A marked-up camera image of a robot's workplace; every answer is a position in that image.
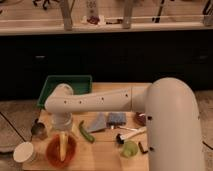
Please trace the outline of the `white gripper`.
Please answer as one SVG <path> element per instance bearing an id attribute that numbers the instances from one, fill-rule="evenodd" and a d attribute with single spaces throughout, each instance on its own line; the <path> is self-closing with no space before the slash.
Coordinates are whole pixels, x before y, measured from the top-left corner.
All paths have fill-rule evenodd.
<path id="1" fill-rule="evenodd" d="M 71 113 L 53 114 L 52 127 L 58 131 L 69 131 L 72 127 L 72 114 Z"/>

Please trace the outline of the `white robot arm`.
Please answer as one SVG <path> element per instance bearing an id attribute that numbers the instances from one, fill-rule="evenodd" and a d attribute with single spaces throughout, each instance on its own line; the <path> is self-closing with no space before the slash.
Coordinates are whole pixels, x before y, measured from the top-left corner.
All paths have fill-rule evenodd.
<path id="1" fill-rule="evenodd" d="M 199 109 L 191 88 L 176 78 L 74 95 L 61 84 L 47 97 L 53 125 L 63 129 L 73 112 L 142 112 L 147 117 L 149 171 L 205 171 Z"/>

